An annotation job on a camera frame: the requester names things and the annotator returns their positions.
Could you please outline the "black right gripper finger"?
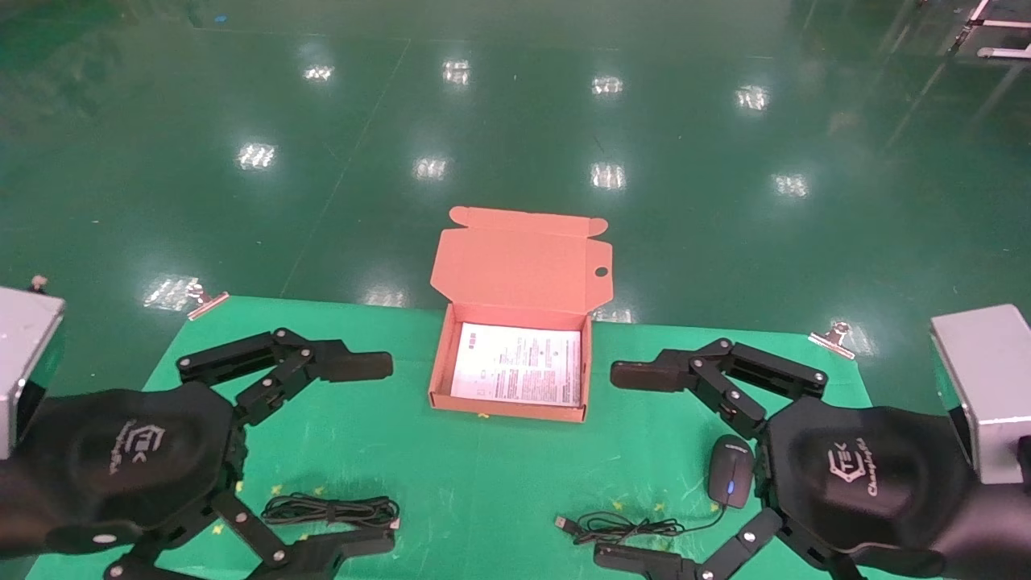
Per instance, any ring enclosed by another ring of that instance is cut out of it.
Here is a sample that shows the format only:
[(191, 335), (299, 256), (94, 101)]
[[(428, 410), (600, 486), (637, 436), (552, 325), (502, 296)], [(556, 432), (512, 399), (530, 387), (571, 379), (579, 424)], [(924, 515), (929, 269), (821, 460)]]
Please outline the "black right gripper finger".
[(692, 393), (744, 440), (758, 437), (768, 419), (739, 382), (791, 401), (821, 399), (828, 382), (824, 371), (729, 338), (694, 351), (663, 349), (652, 361), (616, 361), (609, 379), (635, 393)]
[(671, 552), (612, 543), (597, 545), (594, 561), (601, 568), (625, 570), (645, 579), (732, 579), (778, 537), (787, 540), (803, 561), (824, 570), (832, 579), (862, 579), (858, 566), (843, 547), (858, 546), (859, 540), (846, 541), (844, 537), (860, 532), (866, 524), (867, 514), (857, 509), (836, 509), (803, 524), (800, 519), (784, 519), (780, 513), (767, 507), (700, 564)]

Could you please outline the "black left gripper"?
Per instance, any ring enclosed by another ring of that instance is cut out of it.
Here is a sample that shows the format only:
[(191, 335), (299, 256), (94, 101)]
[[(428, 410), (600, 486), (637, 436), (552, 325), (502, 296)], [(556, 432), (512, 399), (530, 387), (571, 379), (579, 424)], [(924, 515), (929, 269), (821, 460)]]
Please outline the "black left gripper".
[(351, 524), (287, 545), (232, 491), (246, 433), (225, 397), (201, 384), (42, 400), (2, 462), (4, 558), (91, 554), (154, 544), (176, 549), (217, 517), (260, 564), (251, 579), (333, 579), (347, 559), (396, 545), (396, 502), (291, 493), (263, 511), (273, 524)]

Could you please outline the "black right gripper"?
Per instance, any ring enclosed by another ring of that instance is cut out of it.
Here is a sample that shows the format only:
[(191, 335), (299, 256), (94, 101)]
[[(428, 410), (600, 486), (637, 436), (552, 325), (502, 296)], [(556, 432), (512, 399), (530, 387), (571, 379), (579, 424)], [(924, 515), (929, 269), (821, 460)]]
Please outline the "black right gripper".
[(763, 505), (803, 561), (849, 561), (894, 575), (942, 575), (939, 537), (973, 484), (946, 418), (803, 399), (760, 440)]

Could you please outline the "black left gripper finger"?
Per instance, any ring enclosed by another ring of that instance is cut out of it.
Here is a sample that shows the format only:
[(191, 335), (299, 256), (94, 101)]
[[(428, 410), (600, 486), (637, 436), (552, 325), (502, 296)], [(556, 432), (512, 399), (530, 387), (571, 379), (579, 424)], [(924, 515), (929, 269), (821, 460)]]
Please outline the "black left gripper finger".
[(386, 379), (393, 374), (388, 352), (350, 351), (340, 339), (308, 339), (288, 328), (259, 333), (185, 355), (176, 367), (181, 382), (207, 387), (263, 373), (235, 399), (237, 425), (256, 427), (315, 381), (345, 383)]

